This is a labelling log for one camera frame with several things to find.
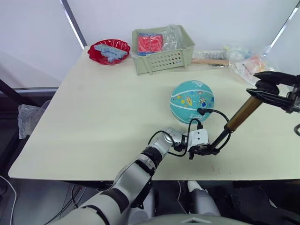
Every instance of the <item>table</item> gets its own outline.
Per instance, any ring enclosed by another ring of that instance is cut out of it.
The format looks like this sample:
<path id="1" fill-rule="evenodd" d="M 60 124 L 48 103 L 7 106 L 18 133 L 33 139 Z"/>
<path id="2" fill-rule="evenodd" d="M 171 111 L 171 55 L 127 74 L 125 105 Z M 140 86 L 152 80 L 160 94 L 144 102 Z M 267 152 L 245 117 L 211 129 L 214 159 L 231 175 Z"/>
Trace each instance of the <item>table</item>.
<path id="1" fill-rule="evenodd" d="M 156 131 L 187 132 L 169 110 L 174 87 L 200 80 L 212 89 L 215 109 L 229 118 L 247 100 L 246 83 L 228 68 L 136 75 L 133 60 L 114 66 L 89 59 L 86 47 L 54 95 L 9 171 L 13 178 L 113 180 Z M 300 178 L 299 115 L 263 104 L 216 156 L 167 155 L 154 180 L 277 180 Z M 224 119 L 204 123 L 210 141 Z"/>

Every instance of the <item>white wall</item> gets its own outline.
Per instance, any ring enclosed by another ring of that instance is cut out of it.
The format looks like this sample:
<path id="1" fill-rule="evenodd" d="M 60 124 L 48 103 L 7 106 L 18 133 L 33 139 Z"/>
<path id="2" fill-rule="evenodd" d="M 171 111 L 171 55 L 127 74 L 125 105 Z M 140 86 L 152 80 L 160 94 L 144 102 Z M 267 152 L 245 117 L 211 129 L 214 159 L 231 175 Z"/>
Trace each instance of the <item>white wall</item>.
<path id="1" fill-rule="evenodd" d="M 68 0 L 88 45 L 131 31 L 181 24 L 196 49 L 270 45 L 298 0 Z"/>
<path id="2" fill-rule="evenodd" d="M 284 73 L 300 74 L 300 9 L 272 47 L 268 59 Z"/>
<path id="3" fill-rule="evenodd" d="M 59 0 L 0 0 L 0 79 L 59 86 L 82 52 Z"/>

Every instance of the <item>white table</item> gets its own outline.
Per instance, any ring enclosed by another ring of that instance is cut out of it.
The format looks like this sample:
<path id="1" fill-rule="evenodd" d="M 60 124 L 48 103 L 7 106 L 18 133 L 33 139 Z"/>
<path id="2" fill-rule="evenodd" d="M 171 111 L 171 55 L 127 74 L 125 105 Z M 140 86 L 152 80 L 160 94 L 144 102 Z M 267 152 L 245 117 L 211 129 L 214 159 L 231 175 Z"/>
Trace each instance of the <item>white table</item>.
<path id="1" fill-rule="evenodd" d="M 10 168 L 13 178 L 113 180 L 156 131 L 187 132 L 169 110 L 169 96 L 183 81 L 200 80 L 228 117 L 247 100 L 246 83 L 227 68 L 136 75 L 133 60 L 115 66 L 89 59 L 88 47 L 57 90 L 48 109 Z M 300 178 L 299 115 L 263 104 L 233 133 L 216 156 L 194 160 L 167 155 L 154 180 L 272 180 Z M 212 114 L 210 141 L 225 124 Z"/>

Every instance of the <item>ball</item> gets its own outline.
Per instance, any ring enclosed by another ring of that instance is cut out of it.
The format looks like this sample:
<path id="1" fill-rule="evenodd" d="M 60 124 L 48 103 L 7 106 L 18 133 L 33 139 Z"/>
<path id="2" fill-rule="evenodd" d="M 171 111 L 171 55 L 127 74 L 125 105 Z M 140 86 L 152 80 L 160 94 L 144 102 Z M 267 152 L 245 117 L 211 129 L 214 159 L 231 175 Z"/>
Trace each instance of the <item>ball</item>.
<path id="1" fill-rule="evenodd" d="M 212 109 L 214 96 L 206 84 L 201 81 L 186 81 L 178 85 L 170 98 L 170 110 L 180 122 L 189 123 L 192 118 L 206 120 L 210 113 L 203 116 L 197 112 L 198 108 Z"/>

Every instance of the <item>plastic bag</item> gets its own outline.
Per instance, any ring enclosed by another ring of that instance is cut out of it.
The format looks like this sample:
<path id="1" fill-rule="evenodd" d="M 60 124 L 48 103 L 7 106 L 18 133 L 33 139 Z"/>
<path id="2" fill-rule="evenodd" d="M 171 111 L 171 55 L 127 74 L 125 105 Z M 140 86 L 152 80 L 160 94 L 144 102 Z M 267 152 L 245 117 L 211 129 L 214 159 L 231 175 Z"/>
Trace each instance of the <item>plastic bag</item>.
<path id="1" fill-rule="evenodd" d="M 158 33 L 147 32 L 147 30 L 139 32 L 137 47 L 138 53 L 131 53 L 133 57 L 186 48 L 180 27 L 174 24 L 168 25 L 165 30 Z"/>
<path id="2" fill-rule="evenodd" d="M 32 134 L 49 103 L 50 100 L 46 101 L 41 108 L 32 105 L 19 105 L 18 126 L 20 139 Z"/>
<path id="3" fill-rule="evenodd" d="M 251 86 L 255 86 L 259 80 L 253 76 L 255 73 L 275 71 L 274 66 L 267 59 L 268 49 L 269 47 L 266 47 L 254 52 L 241 46 L 231 47 L 227 50 L 229 67 Z"/>

